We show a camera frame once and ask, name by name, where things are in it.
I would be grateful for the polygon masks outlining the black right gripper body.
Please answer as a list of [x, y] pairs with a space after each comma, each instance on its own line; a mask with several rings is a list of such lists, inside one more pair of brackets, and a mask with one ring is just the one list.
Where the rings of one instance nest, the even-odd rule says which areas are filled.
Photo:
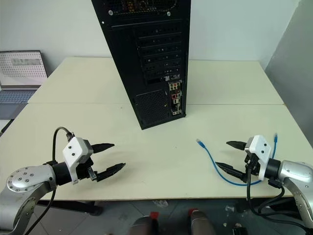
[[246, 168], [246, 172], [245, 172], [245, 176], [244, 176], [244, 182], [247, 182], [248, 179], [248, 169], [251, 170], [251, 175], [254, 176], [259, 176], [259, 172], [260, 172], [260, 163], [259, 163], [259, 158], [257, 157], [257, 155], [255, 153], [250, 153], [248, 151], [246, 151], [246, 158], [245, 158], [245, 168]]

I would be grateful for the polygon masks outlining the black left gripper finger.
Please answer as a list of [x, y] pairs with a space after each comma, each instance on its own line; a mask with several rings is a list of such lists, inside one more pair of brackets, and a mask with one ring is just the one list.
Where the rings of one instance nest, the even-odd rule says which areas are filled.
[[120, 163], [107, 168], [105, 171], [96, 174], [97, 182], [107, 179], [119, 172], [126, 164]]
[[93, 144], [91, 147], [92, 147], [93, 153], [95, 154], [95, 153], [105, 151], [114, 146], [115, 145], [113, 143], [99, 143], [99, 144]]

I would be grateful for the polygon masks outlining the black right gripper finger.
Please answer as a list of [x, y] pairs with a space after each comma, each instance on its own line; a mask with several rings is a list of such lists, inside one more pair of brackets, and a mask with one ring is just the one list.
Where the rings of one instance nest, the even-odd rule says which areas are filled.
[[246, 142], [242, 141], [227, 141], [226, 144], [239, 150], [245, 150], [246, 147]]
[[233, 166], [225, 164], [225, 163], [220, 163], [220, 162], [215, 162], [215, 169], [218, 173], [218, 175], [226, 182], [228, 183], [233, 183], [233, 181], [225, 178], [219, 171], [219, 169], [221, 169], [222, 171], [224, 171], [225, 173], [227, 173], [228, 175], [231, 175], [235, 178], [240, 179], [242, 182], [246, 183], [247, 182], [247, 174], [243, 173], [239, 170], [236, 170], [233, 168]]

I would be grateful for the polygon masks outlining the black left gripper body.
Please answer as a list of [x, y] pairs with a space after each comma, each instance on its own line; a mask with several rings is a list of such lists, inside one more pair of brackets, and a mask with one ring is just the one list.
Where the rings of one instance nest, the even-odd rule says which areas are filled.
[[92, 169], [93, 161], [91, 158], [85, 163], [79, 163], [76, 167], [76, 173], [79, 180], [90, 178], [92, 181], [97, 179], [97, 172]]

